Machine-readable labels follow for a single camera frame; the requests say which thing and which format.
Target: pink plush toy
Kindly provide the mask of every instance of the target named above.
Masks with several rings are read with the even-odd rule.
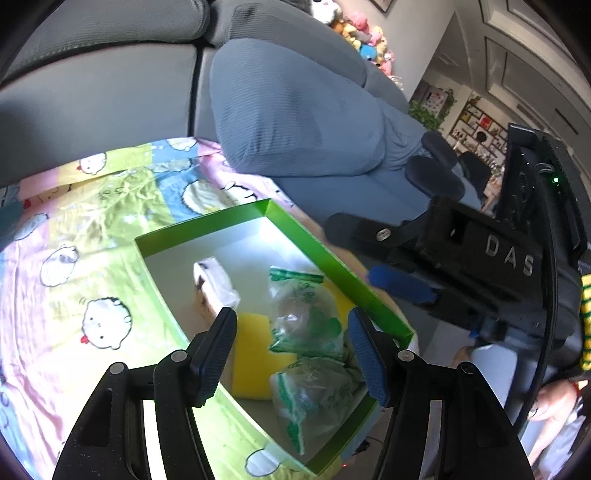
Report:
[[[349,22],[357,30],[363,33],[369,33],[368,18],[363,12],[353,12],[349,15]]]
[[[371,38],[368,41],[368,45],[375,47],[379,43],[379,41],[382,40],[384,32],[379,27],[373,27],[369,35],[371,36]]]
[[[388,77],[392,75],[392,64],[394,62],[394,53],[388,50],[384,54],[384,61],[379,66],[379,69],[382,70]]]

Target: plastic bag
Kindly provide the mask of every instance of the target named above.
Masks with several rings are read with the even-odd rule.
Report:
[[[323,275],[271,267],[271,352],[343,358],[343,328],[335,298],[321,285],[323,280]]]
[[[300,455],[306,442],[344,422],[358,385],[330,358],[301,358],[269,381],[275,408],[288,420],[287,435]]]
[[[198,313],[207,325],[212,325],[222,308],[235,309],[240,303],[240,295],[215,257],[195,262],[193,279]]]

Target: blue plush toy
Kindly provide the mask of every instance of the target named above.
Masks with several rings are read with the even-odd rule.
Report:
[[[375,60],[378,56],[378,50],[371,45],[361,45],[361,49],[359,50],[359,54],[364,60]]]

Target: colorful blanket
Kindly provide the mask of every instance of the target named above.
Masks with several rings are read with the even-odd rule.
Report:
[[[150,365],[188,344],[147,287],[134,238],[266,197],[297,210],[273,182],[232,175],[218,145],[192,138],[93,155],[0,189],[0,431],[35,480],[51,479],[111,363]],[[245,457],[265,446],[236,435],[217,396],[196,420],[216,477],[250,478]],[[267,478],[300,474],[280,466]]]

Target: blue pants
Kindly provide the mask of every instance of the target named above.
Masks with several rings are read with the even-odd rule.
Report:
[[[356,83],[288,48],[240,39],[215,55],[210,92],[228,163],[273,178],[316,222],[346,212],[397,225],[427,209],[430,198],[405,176],[408,159],[426,154],[425,128]],[[478,208],[455,173],[462,201]]]

